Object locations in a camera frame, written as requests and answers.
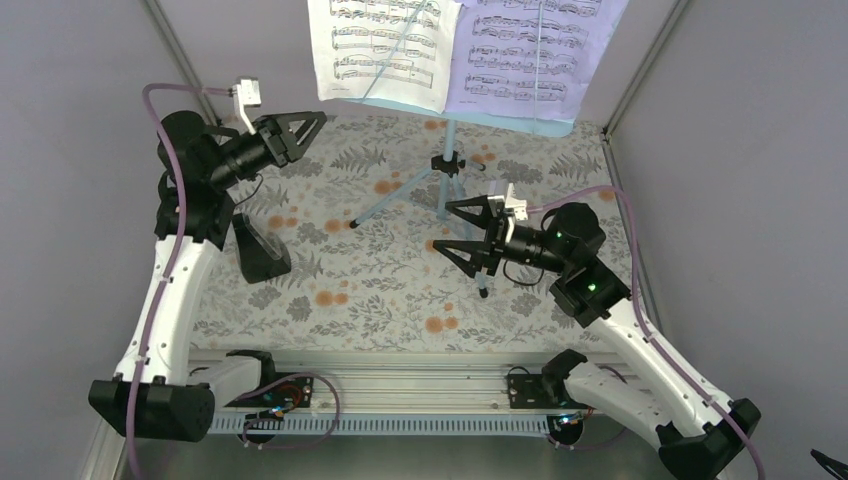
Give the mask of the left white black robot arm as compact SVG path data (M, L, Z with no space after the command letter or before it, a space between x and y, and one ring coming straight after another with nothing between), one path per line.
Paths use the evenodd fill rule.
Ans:
M326 124L323 112L263 115L248 132L207 124L182 110L162 120L164 173L155 225L154 270L133 337L112 377L96 380L90 406L123 437L197 442L216 410L278 391L271 354L234 350L200 371L189 367L200 297L228 235L243 278L260 283L288 274L287 248L264 238L238 211L230 189L267 167L301 160Z

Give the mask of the light blue music stand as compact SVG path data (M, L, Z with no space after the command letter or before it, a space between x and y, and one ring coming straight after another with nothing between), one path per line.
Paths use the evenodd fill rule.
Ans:
M516 132L538 134L546 137L561 138L568 135L574 126L573 121L538 120L529 118L511 118L504 116L475 114L475 113L437 113L428 110L407 106L400 103L381 100L343 100L350 103L360 103L378 108L396 110L399 112L420 114L430 117L439 117L446 122L443 151L430 160L429 166L423 168L412 179L401 184L397 190L387 194L382 200L350 221L352 229L371 219L375 214L384 210L392 201L406 196L418 183L435 175L439 179L439 197L437 201L436 216L444 221L448 216L445 203L448 196L454 194L460 197L464 193L461 183L461 173L466 166L466 160L455 148L455 137L457 125L460 122L470 122L477 125L503 128Z

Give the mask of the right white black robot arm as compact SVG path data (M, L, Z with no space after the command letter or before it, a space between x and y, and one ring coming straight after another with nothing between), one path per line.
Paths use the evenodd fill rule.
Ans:
M518 225L523 206L497 195L449 202L446 210L483 229L484 238L433 246L470 277L492 275L503 261L555 274L549 288L555 305L611 347L649 391L567 349L542 369L544 399L600 410L649 443L677 479L718 478L746 447L760 410L699 374L647 320L634 290L599 258L606 235L589 205L562 204L545 214L542 229Z

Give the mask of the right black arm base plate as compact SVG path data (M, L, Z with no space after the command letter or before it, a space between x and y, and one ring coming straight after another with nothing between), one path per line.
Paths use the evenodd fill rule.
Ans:
M518 410L586 410L588 405L569 396L563 386L549 385L539 373L510 370L506 375L507 396L512 409Z

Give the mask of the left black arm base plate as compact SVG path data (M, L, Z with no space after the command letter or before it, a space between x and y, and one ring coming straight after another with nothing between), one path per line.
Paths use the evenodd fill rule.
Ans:
M299 377L280 383L278 386L258 396L233 400L226 404L226 407L262 409L275 407L283 409L309 408L313 389L314 378L312 376Z

